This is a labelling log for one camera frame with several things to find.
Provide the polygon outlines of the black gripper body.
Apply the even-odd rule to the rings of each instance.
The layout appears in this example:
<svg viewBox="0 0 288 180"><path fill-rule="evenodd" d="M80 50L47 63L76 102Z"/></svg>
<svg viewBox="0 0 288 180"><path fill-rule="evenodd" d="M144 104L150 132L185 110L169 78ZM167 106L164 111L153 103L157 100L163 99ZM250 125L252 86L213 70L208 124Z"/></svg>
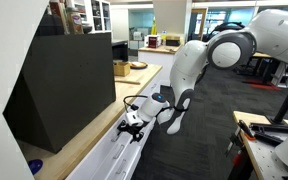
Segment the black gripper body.
<svg viewBox="0 0 288 180"><path fill-rule="evenodd" d="M130 133L131 135L134 135L134 134L142 132L142 127L141 126L130 126L129 124L127 124L127 128L125 131Z"/></svg>

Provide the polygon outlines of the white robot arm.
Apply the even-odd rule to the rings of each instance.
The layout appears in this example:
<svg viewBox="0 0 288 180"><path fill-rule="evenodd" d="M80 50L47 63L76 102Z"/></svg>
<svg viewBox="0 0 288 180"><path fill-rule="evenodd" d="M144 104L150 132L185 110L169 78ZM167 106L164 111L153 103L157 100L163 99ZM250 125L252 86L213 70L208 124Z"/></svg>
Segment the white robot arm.
<svg viewBox="0 0 288 180"><path fill-rule="evenodd" d="M266 9L241 30L222 31L207 42L187 42L170 71L175 102L171 104L162 94L153 93L139 108L126 114L118 130L131 134L139 142L144 137L142 129L156 120L160 124L171 121L167 133L177 133L202 70L209 65L227 69L257 52L288 64L288 11Z"/></svg>

